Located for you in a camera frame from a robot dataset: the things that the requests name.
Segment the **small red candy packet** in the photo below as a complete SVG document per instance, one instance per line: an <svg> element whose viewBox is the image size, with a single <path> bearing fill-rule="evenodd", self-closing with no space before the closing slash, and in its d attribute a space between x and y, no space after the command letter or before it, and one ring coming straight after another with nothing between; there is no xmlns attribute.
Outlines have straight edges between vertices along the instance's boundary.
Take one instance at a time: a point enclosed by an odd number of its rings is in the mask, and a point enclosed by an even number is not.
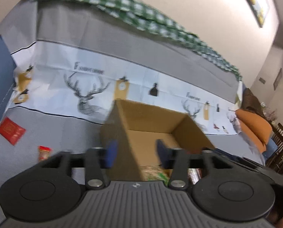
<svg viewBox="0 0 283 228"><path fill-rule="evenodd" d="M38 161L41 162L47 160L51 156L53 149L45 146L38 146L38 151L39 151Z"/></svg>

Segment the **dark wooden chair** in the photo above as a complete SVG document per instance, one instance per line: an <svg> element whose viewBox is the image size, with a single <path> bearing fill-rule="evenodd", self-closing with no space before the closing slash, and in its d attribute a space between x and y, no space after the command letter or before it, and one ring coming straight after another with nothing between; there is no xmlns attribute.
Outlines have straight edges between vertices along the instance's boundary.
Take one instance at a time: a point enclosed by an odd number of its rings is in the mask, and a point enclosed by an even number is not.
<svg viewBox="0 0 283 228"><path fill-rule="evenodd" d="M267 158L266 166L277 173L283 174L283 125L281 123L273 126L272 141L276 144L277 148Z"/></svg>

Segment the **green checkered cloth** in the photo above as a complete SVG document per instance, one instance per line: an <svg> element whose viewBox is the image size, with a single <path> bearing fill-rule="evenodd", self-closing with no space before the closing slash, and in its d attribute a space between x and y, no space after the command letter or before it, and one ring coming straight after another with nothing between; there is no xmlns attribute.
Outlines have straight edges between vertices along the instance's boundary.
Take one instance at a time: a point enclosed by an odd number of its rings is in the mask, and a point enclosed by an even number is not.
<svg viewBox="0 0 283 228"><path fill-rule="evenodd" d="M94 5L110 16L153 35L159 35L179 43L183 47L208 60L216 67L242 76L239 69L225 60L217 51L208 46L197 35L187 31L181 24L141 0L67 0Z"/></svg>

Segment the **red flat snack packet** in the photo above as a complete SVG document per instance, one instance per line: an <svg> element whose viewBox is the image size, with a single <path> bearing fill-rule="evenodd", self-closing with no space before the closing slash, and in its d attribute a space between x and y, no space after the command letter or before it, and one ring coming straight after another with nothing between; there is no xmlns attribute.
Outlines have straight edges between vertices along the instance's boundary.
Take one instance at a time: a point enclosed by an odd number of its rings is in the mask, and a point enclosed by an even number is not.
<svg viewBox="0 0 283 228"><path fill-rule="evenodd" d="M8 117L6 117L0 124L0 135L2 135L13 146L16 145L25 132L26 129L19 126Z"/></svg>

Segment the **brown cardboard box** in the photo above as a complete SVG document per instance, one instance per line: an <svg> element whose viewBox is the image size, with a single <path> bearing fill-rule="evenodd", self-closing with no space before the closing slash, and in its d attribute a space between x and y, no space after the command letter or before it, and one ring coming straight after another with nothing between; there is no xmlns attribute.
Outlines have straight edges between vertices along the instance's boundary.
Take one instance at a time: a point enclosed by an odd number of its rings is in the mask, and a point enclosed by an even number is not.
<svg viewBox="0 0 283 228"><path fill-rule="evenodd" d="M182 148L200 154L214 145L196 123L185 113L117 99L100 130L103 147L117 142L117 155L107 170L111 180L144 181L142 170L158 166L160 160L156 141L169 148Z"/></svg>

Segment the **colourful snack in box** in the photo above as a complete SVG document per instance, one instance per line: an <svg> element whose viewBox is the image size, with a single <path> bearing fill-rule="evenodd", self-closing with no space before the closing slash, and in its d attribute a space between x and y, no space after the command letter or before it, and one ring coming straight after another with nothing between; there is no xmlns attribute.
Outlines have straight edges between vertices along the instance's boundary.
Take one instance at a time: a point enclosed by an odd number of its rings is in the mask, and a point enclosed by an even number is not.
<svg viewBox="0 0 283 228"><path fill-rule="evenodd" d="M172 174L172 169L163 169L161 166L142 166L141 175L144 181L163 181L167 186ZM200 169L189 168L188 178L192 184L196 184L201 178L202 173Z"/></svg>

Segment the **grey deer print sofa cover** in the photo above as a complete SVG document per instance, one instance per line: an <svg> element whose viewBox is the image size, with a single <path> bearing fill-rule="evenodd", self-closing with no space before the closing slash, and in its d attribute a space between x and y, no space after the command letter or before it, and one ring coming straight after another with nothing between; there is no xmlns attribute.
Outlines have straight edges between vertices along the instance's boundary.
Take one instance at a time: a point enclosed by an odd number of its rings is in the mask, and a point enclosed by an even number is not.
<svg viewBox="0 0 283 228"><path fill-rule="evenodd" d="M239 81L189 49L66 2L19 2L0 23L0 36L16 64L2 118L26 129L15 146L0 135L0 186L36 163L39 145L55 153L98 147L121 95L189 110L217 148L264 162L228 119Z"/></svg>

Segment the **orange pillow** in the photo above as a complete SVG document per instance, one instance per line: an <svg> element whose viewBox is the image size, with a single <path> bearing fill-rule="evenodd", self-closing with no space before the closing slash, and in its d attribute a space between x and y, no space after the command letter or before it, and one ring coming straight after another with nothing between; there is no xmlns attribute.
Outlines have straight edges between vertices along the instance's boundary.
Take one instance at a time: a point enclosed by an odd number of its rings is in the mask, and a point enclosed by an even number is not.
<svg viewBox="0 0 283 228"><path fill-rule="evenodd" d="M266 151L272 133L272 126L261 116L238 109L235 111L242 132L255 144L260 153Z"/></svg>

